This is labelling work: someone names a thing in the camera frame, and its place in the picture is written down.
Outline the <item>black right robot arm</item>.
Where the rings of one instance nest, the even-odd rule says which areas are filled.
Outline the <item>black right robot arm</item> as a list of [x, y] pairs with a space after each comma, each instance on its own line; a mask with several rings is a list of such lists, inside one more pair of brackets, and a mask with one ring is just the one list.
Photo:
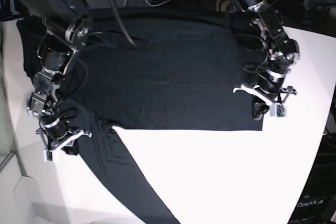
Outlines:
[[34, 92], [27, 100], [27, 112], [38, 120], [37, 134], [44, 143], [44, 160], [55, 162], [65, 149], [76, 154], [75, 143], [91, 137], [90, 131], [69, 126], [78, 110], [60, 110], [69, 93], [57, 95], [61, 79], [79, 62], [79, 54], [92, 35], [93, 20], [86, 0], [20, 0], [46, 27], [38, 50], [41, 69], [33, 78]]

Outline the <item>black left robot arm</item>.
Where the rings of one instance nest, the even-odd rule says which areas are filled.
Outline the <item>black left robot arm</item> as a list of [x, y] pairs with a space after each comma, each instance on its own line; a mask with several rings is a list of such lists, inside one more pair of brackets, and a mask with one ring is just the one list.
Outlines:
[[241, 84], [233, 89], [244, 91], [253, 97], [252, 117], [255, 121], [263, 119], [266, 113], [278, 118], [287, 114], [285, 101], [297, 92], [292, 86], [282, 85], [290, 67], [300, 58], [297, 42], [290, 39], [282, 26], [282, 20], [267, 0], [230, 0], [232, 7], [242, 12], [255, 14], [251, 23], [258, 27], [258, 36], [234, 31], [237, 38], [254, 38], [260, 41], [266, 56], [259, 63], [247, 63], [244, 70], [259, 77], [255, 84]]

